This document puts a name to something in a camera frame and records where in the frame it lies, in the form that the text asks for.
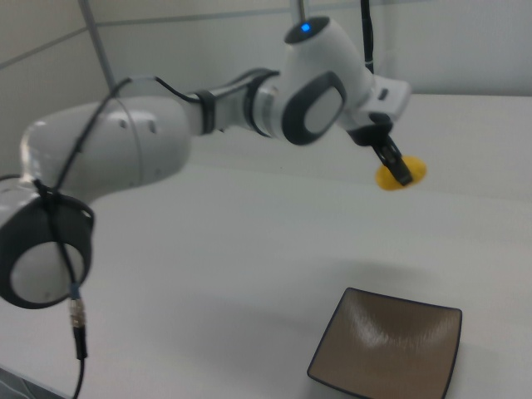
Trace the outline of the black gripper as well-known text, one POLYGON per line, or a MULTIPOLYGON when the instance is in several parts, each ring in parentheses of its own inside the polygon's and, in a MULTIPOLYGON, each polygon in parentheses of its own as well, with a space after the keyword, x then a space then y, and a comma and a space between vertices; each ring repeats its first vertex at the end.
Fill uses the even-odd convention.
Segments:
POLYGON ((413 175, 390 137, 392 119, 387 114, 369 114, 370 124, 347 133, 359 146, 371 146, 382 163, 376 174, 378 185, 410 185, 413 175))

